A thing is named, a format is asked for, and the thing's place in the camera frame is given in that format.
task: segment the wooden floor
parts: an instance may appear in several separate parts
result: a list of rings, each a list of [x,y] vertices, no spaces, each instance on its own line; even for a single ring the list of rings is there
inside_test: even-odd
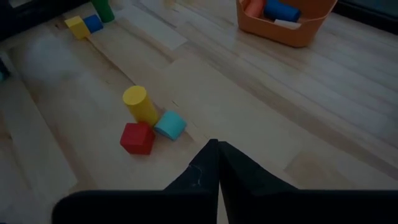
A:
[[[398,189],[397,36],[331,14],[292,49],[238,30],[234,0],[111,4],[87,40],[63,21],[90,4],[0,43],[0,222],[48,223],[79,190],[162,189],[210,138],[302,189]],[[188,123],[150,156],[119,145],[131,85]]]

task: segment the green block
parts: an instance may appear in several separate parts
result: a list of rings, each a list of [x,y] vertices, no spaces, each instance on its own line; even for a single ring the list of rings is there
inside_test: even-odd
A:
[[[114,20],[114,14],[108,0],[91,0],[91,3],[93,3],[102,22],[111,22]]]

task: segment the red cube block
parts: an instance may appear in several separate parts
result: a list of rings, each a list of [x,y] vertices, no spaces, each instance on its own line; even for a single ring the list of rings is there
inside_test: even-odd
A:
[[[147,123],[127,123],[120,145],[130,154],[149,155],[155,140],[155,133]]]

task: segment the plastic bin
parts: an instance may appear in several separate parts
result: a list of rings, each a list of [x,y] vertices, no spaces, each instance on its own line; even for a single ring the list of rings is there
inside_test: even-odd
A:
[[[250,1],[236,0],[239,28],[292,47],[307,46],[337,2],[337,0],[279,0],[301,10],[301,17],[298,20],[301,26],[289,29],[264,17],[255,18],[246,15],[244,9]]]

